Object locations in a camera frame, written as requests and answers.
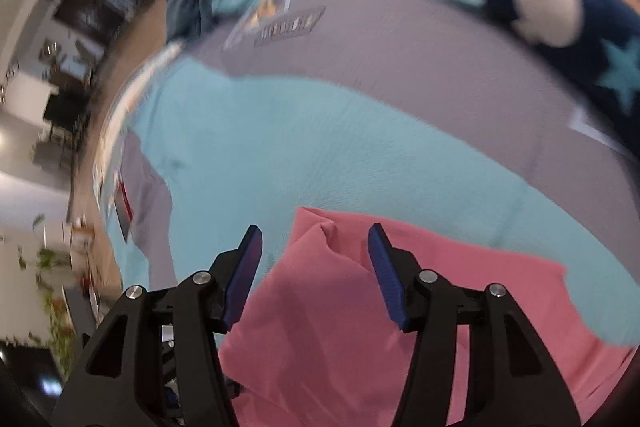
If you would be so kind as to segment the pink shirt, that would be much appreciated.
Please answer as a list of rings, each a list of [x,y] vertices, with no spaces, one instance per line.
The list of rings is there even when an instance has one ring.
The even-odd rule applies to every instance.
[[[224,338],[224,373],[242,388],[243,426],[387,426],[414,336],[388,316],[367,252],[373,218],[302,207],[285,252]],[[463,244],[386,219],[396,247],[456,285],[506,286],[590,417],[620,381],[634,347],[593,334],[570,301],[558,262]]]

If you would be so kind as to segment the teal grey patterned bedspread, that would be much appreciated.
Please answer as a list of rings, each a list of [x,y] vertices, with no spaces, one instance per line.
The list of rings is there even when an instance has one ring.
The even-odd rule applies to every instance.
[[[300,207],[561,263],[574,306],[639,341],[639,152],[483,0],[213,0],[140,66],[94,185],[126,284],[174,285]]]

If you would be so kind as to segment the navy star folded garment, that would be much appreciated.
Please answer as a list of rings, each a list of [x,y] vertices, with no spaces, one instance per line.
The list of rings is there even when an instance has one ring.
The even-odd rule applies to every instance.
[[[639,15],[623,0],[483,0],[639,152]]]

